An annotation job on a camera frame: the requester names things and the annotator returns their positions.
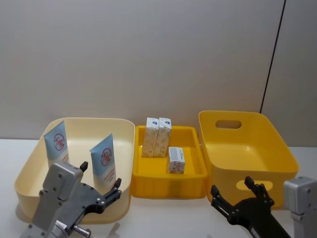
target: basket handle hole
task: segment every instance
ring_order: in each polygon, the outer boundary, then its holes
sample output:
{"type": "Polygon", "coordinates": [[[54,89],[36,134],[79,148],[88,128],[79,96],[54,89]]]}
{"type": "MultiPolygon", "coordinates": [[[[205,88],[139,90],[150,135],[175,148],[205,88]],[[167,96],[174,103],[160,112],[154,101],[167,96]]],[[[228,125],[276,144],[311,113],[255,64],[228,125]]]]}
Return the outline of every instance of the basket handle hole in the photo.
{"type": "MultiPolygon", "coordinates": [[[[273,183],[270,181],[261,181],[261,180],[254,180],[255,184],[261,184],[263,183],[266,190],[270,191],[273,188],[273,183]]],[[[247,186],[244,184],[244,180],[240,180],[237,182],[236,184],[237,189],[239,190],[245,190],[245,191],[249,191],[249,189],[247,188],[247,186]]]]}
{"type": "Polygon", "coordinates": [[[221,129],[239,129],[242,123],[239,120],[218,120],[216,127],[221,129]]]}

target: gray wall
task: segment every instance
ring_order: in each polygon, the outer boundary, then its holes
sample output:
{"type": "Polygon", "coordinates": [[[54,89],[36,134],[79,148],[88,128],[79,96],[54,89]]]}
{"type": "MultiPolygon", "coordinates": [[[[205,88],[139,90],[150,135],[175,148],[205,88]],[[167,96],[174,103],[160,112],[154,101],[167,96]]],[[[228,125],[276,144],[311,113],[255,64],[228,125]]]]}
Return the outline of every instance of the gray wall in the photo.
{"type": "Polygon", "coordinates": [[[0,137],[260,110],[282,0],[0,1],[0,137]]]}
{"type": "Polygon", "coordinates": [[[317,1],[287,0],[262,112],[288,145],[317,146],[317,1]]]}

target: white table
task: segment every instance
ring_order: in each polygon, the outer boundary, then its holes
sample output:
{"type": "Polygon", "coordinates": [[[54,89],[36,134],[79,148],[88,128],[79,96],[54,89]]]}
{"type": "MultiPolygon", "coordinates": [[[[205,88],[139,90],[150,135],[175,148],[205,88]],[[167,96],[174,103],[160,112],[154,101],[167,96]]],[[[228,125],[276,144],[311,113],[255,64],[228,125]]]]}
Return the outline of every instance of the white table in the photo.
{"type": "MultiPolygon", "coordinates": [[[[27,226],[13,187],[14,181],[35,147],[36,140],[0,139],[0,237],[18,238],[27,226]]],[[[291,147],[301,168],[299,175],[317,179],[317,148],[291,147]]],[[[293,235],[290,212],[273,215],[293,235]]],[[[132,197],[130,210],[120,221],[108,225],[84,225],[93,238],[249,238],[241,226],[231,226],[211,207],[207,198],[196,200],[149,200],[132,197]]]]}

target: white carton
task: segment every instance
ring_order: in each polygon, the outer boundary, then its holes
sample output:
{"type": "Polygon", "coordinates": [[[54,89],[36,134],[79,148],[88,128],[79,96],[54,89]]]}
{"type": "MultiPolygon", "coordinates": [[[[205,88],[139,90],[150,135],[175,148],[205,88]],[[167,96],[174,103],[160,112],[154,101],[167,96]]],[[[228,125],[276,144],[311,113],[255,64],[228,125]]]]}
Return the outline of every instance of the white carton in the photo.
{"type": "Polygon", "coordinates": [[[154,157],[166,156],[171,130],[171,120],[168,118],[159,118],[158,138],[155,145],[154,157]]]}
{"type": "Polygon", "coordinates": [[[171,174],[183,174],[185,170],[185,158],[181,147],[169,147],[168,172],[171,174]]]}
{"type": "Polygon", "coordinates": [[[143,157],[153,157],[155,144],[157,142],[159,132],[159,119],[147,118],[147,126],[145,128],[144,142],[142,146],[143,157]]]}

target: red logo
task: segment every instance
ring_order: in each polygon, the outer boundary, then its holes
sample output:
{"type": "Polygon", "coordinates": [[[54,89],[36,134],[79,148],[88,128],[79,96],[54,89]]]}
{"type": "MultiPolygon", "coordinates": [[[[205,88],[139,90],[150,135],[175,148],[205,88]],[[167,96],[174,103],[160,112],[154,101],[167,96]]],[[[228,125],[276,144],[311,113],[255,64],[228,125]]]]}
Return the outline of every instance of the red logo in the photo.
{"type": "Polygon", "coordinates": [[[107,166],[111,160],[111,150],[109,148],[104,149],[101,155],[101,164],[107,166]]]}
{"type": "Polygon", "coordinates": [[[61,150],[62,148],[64,148],[64,136],[62,134],[56,134],[54,137],[54,144],[55,144],[55,148],[56,150],[61,150]]]}

